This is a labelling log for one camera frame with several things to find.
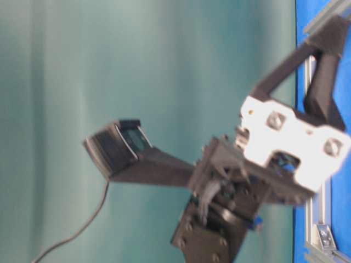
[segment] blue surface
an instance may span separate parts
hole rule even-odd
[[[296,0],[296,39],[301,43],[306,35],[303,34],[303,28],[307,23],[316,16],[316,14],[325,6],[326,0]],[[347,93],[351,86],[351,79],[348,75],[351,73],[349,67],[351,60],[351,34],[348,34],[346,46],[344,49],[343,59],[340,62],[334,99],[339,107],[341,115],[347,126],[347,133],[351,132],[351,104],[350,94]],[[297,72],[297,92],[296,106],[303,111],[303,67]],[[348,176],[351,171],[351,157],[346,160],[343,168],[332,178],[332,231],[337,243],[338,249],[351,256],[351,228],[348,222],[351,220],[351,179]],[[305,261],[303,254],[307,251],[304,248],[305,243],[305,214],[304,207],[294,210],[294,261]]]

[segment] teal curtain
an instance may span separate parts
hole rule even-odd
[[[295,47],[295,2],[0,0],[0,255],[30,262],[78,229],[104,179],[81,142],[140,118],[190,163],[234,134],[254,84]],[[295,80],[276,97],[292,104]],[[112,184],[42,262],[183,262],[169,243],[189,192]],[[267,205],[236,262],[290,262],[292,209]]]

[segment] metal bracket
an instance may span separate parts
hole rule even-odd
[[[329,18],[340,15],[344,18],[351,14],[351,0],[331,0],[325,8],[303,29],[303,33],[312,34],[320,29]]]
[[[326,253],[337,250],[329,225],[313,226],[313,244]]]

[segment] wire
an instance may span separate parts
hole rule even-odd
[[[69,241],[72,241],[73,239],[75,239],[77,236],[79,236],[89,225],[90,223],[95,219],[95,217],[98,215],[98,213],[100,212],[101,208],[103,207],[105,200],[106,200],[106,195],[107,195],[107,191],[109,189],[109,182],[106,182],[105,185],[105,189],[104,189],[104,193],[103,193],[103,198],[100,201],[100,204],[98,206],[98,208],[95,210],[94,214],[88,219],[88,221],[76,232],[74,233],[72,236],[67,237],[63,240],[61,240],[60,242],[53,244],[51,247],[47,248],[45,251],[43,251],[36,259],[34,259],[32,261],[32,263],[38,263],[39,261],[41,261],[47,254],[49,254],[51,251],[53,251],[54,249],[68,243]]]

